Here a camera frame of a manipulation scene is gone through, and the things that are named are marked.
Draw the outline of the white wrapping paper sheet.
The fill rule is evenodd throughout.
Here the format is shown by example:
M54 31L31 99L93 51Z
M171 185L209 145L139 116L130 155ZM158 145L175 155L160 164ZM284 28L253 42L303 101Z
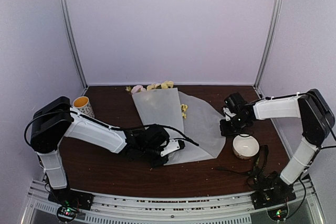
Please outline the white wrapping paper sheet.
M199 144L189 142L168 155L168 165L216 159L226 143L219 122L224 117L206 101L173 89L149 90L132 95L144 125L160 124L180 130ZM187 118L182 118L181 104L187 104Z

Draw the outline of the small yellow flower bunch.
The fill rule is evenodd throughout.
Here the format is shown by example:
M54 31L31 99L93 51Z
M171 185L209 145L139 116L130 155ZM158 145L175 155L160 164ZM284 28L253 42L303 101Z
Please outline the small yellow flower bunch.
M187 104L181 104L181 112L182 112L182 118L183 119L187 118L187 110L188 110L188 105Z

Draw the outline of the pink flower stem two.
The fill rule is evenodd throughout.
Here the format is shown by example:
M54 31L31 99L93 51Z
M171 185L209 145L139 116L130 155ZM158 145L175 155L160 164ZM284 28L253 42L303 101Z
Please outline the pink flower stem two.
M142 85L136 85L136 86L126 86L125 88L126 92L130 95L134 95L136 93L144 92L146 91L146 88Z

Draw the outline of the large yellow flower bunch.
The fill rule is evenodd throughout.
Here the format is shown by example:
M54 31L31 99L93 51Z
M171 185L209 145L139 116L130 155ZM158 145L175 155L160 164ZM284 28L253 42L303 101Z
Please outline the large yellow flower bunch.
M146 87L146 90L156 90L156 89L171 89L174 87L173 81L164 81L162 83L153 83Z

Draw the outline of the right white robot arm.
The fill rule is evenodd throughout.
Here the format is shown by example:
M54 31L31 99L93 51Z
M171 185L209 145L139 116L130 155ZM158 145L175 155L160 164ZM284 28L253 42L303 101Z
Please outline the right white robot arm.
M288 186L311 165L322 149L324 140L335 136L335 115L318 89L280 97L265 97L247 102L236 92L224 100L225 118L220 121L224 137L242 134L256 121L297 119L301 123L302 137L297 150L279 175L281 184L269 192L272 203L279 204L289 196Z

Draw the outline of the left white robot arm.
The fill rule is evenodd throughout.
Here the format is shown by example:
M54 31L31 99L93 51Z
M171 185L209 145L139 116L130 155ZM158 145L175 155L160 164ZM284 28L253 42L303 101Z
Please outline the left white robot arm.
M152 165L167 162L167 156L176 149L168 132L162 126L120 128L105 124L75 109L67 97L59 97L37 111L24 131L26 143L38 155L51 189L64 205L71 205L76 197L68 188L66 171L62 164L59 145L70 137L100 146L112 153L130 151L133 155L154 156Z

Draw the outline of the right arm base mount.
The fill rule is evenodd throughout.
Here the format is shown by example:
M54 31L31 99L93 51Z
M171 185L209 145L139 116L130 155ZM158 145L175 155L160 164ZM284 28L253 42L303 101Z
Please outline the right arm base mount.
M255 191L251 195L255 209L269 208L268 216L277 222L289 217L288 203L297 196L293 185L283 182L277 172L251 175L247 178L247 185Z

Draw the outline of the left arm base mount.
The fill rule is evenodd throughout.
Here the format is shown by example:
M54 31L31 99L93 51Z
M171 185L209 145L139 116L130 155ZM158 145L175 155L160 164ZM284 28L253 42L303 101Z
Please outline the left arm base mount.
M61 223L70 223L81 214L82 210L90 210L94 195L70 189L53 189L47 180L45 189L49 193L48 200L57 203L56 217Z

